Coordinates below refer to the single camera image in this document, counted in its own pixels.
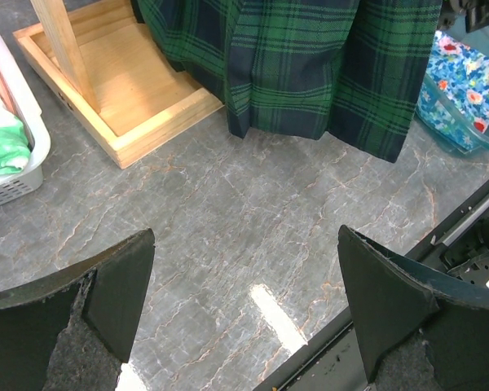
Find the white plastic basket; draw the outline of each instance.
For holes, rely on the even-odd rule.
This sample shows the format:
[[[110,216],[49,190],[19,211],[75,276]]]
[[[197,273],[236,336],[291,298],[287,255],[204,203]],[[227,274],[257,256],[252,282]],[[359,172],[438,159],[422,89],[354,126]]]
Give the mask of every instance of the white plastic basket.
[[[43,182],[42,162],[51,148],[51,138],[42,120],[42,110],[0,36],[0,73],[12,95],[18,117],[33,148],[25,170],[19,174],[0,175],[0,205],[38,189]]]

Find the green cloth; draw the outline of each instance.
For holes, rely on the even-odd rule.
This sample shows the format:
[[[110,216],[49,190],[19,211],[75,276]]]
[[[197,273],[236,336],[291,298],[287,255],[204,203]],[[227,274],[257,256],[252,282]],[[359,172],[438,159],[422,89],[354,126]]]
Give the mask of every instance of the green cloth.
[[[0,107],[0,175],[16,174],[25,168],[31,155],[28,145],[24,124]]]
[[[249,127],[327,130],[394,162],[406,138],[442,0],[132,0],[177,70]]]

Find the blue floral bag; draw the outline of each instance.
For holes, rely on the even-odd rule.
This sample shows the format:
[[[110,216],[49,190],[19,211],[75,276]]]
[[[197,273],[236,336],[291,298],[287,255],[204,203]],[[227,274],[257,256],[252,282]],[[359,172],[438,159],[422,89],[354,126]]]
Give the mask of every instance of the blue floral bag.
[[[417,113],[464,152],[477,147],[489,126],[489,57],[437,32]]]

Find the wooden box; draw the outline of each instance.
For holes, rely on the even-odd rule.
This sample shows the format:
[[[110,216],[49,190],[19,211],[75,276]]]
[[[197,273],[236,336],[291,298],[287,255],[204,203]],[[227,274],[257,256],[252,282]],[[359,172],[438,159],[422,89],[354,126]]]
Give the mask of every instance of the wooden box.
[[[136,23],[130,0],[103,0],[69,13],[61,0],[32,3],[41,23],[16,31],[17,42],[121,168],[222,106],[168,65],[148,28]]]

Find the light wood panel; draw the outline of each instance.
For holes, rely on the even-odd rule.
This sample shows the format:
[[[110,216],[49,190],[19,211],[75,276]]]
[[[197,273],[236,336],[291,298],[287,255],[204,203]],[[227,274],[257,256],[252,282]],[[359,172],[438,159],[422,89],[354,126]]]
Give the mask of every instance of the light wood panel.
[[[36,72],[120,167],[222,106],[168,65],[147,27],[136,23],[130,0],[103,0],[70,12],[68,19],[99,110],[64,76],[58,50],[40,24],[15,32],[16,40]]]
[[[73,27],[63,0],[31,0],[34,10],[51,42],[59,68],[89,105],[99,110],[95,91],[90,83]]]

